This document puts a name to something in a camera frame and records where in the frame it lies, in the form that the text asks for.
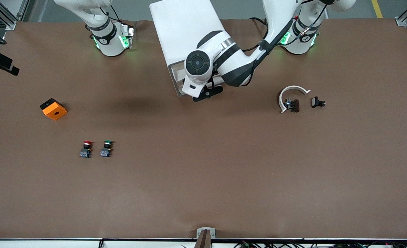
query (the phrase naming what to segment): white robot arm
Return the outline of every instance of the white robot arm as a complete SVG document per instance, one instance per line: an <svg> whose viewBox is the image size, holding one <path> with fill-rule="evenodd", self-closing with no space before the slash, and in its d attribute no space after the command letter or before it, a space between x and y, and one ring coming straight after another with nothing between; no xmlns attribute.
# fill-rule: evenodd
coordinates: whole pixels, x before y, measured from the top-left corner
<svg viewBox="0 0 407 248"><path fill-rule="evenodd" d="M111 20L101 8L109 7L112 0L54 0L80 17L93 33L96 46L104 55L120 55L131 48L133 27L119 20Z"/></svg>
<svg viewBox="0 0 407 248"><path fill-rule="evenodd" d="M257 66L274 47L282 44L282 38L285 38L286 49L290 52L297 51L293 52L296 54L303 53L299 52L301 50L307 52L312 42L308 43L306 49L304 40L306 40L306 36L309 37L309 40L315 36L319 26L315 24L318 24L323 14L323 11L318 12L321 10L321 6L324 8L330 4L344 3L342 8L348 8L355 1L263 0L263 8L268 21L268 34L259 42L252 55L245 55L226 31L213 31L202 38L197 45L197 50L187 56L184 63L186 77L182 90L194 97L193 100L208 98L202 97L201 93L207 90L208 80L215 72L221 74L222 79L229 86L246 86ZM300 21L293 22L293 13L303 3L309 3L309 6L303 6L302 13L298 17Z"/></svg>

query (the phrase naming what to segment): brown table surface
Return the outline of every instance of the brown table surface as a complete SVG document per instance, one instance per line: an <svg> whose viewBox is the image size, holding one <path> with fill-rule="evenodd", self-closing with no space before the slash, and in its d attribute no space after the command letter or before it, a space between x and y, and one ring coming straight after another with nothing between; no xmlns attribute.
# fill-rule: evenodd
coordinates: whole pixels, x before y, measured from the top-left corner
<svg viewBox="0 0 407 248"><path fill-rule="evenodd" d="M242 48L263 34L223 24ZM275 49L249 86L194 103L175 94L152 22L116 58L83 23L19 23L0 49L20 69L0 70L0 238L407 238L407 29L320 31L307 54ZM312 91L287 93L301 112L280 114L289 85ZM59 121L39 108L51 97Z"/></svg>

